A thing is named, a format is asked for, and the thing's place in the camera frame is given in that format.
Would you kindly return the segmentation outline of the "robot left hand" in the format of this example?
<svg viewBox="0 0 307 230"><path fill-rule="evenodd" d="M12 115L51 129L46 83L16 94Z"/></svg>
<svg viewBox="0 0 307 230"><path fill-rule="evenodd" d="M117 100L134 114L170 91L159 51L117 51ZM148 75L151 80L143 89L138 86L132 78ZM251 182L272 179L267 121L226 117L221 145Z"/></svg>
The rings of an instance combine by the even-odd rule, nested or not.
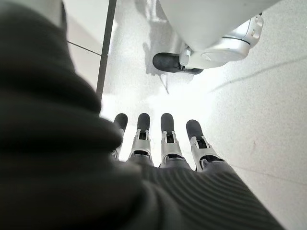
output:
<svg viewBox="0 0 307 230"><path fill-rule="evenodd" d="M200 124L186 128L196 162L161 117L162 162L138 118L127 161L118 160L127 116L101 103L74 69L60 0L0 3L0 227L3 230L280 230L282 225Z"/></svg>

